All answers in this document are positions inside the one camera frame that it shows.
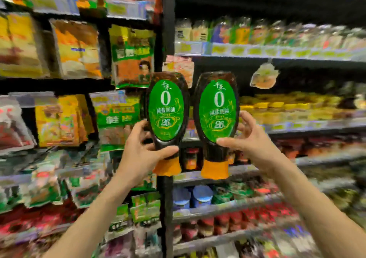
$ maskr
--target hand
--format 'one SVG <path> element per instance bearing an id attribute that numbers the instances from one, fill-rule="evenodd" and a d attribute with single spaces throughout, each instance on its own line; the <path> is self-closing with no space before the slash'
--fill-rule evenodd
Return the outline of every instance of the hand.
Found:
<path id="1" fill-rule="evenodd" d="M 273 159 L 283 155 L 250 113 L 241 111 L 240 117 L 245 122 L 245 125 L 238 125 L 242 134 L 237 138 L 219 138 L 216 142 L 218 145 L 243 151 L 256 167 L 266 170 L 269 164 L 273 164 Z"/>
<path id="2" fill-rule="evenodd" d="M 150 132 L 144 131 L 147 120 L 135 124 L 132 131 L 126 128 L 128 136 L 121 162 L 116 172 L 116 177 L 126 181 L 131 180 L 132 186 L 141 182 L 149 172 L 151 172 L 156 163 L 162 159 L 172 156 L 178 152 L 178 146 L 167 146 L 161 150 L 155 151 L 154 144 L 143 145 L 142 141 L 151 137 Z"/>

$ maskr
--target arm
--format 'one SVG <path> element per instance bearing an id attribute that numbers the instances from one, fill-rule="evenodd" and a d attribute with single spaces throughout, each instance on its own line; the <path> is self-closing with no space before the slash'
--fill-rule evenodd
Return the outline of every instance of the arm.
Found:
<path id="1" fill-rule="evenodd" d="M 130 189 L 151 172 L 159 160 L 179 150 L 177 146 L 168 146 L 152 151 L 153 144 L 142 145 L 142 140 L 149 136 L 143 131 L 145 124 L 146 120 L 136 123 L 112 180 L 43 258 L 90 258 Z"/>
<path id="2" fill-rule="evenodd" d="M 286 200 L 304 218 L 317 246 L 326 258 L 362 258 L 366 253 L 366 233 L 342 213 L 272 143 L 263 128 L 247 112 L 240 116 L 239 138 L 220 138 L 217 144 L 244 151 L 253 164 L 266 171 L 280 187 Z"/>

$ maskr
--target person's left hand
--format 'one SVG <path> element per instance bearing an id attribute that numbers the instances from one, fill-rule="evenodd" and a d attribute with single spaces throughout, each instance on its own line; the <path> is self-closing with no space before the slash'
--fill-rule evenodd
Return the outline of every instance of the person's left hand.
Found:
<path id="1" fill-rule="evenodd" d="M 178 146 L 167 146 L 155 151 L 154 144 L 143 145 L 142 142 L 150 137 L 150 132 L 144 131 L 147 120 L 135 124 L 129 137 L 126 140 L 121 162 L 115 174 L 116 178 L 133 181 L 133 186 L 141 182 L 156 163 L 179 151 Z"/>

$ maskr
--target oval green label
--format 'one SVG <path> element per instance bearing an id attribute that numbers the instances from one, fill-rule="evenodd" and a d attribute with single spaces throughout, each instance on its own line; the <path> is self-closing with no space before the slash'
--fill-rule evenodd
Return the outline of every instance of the oval green label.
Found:
<path id="1" fill-rule="evenodd" d="M 236 119 L 234 90 L 225 80 L 211 81 L 201 94 L 199 121 L 206 137 L 216 139 L 229 137 Z"/>
<path id="2" fill-rule="evenodd" d="M 184 103 L 176 84 L 160 80 L 154 85 L 149 96 L 149 117 L 159 140 L 170 141 L 177 135 L 183 123 Z"/>

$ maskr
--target blue lid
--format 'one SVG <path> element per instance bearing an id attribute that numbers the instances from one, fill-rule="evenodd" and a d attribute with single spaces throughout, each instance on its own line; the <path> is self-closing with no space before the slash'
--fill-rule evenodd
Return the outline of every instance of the blue lid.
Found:
<path id="1" fill-rule="evenodd" d="M 186 205 L 191 199 L 191 193 L 186 188 L 173 189 L 173 203 L 178 206 Z"/>
<path id="2" fill-rule="evenodd" d="M 201 202 L 209 202 L 213 197 L 213 191 L 209 186 L 199 185 L 193 189 L 193 196 Z"/>

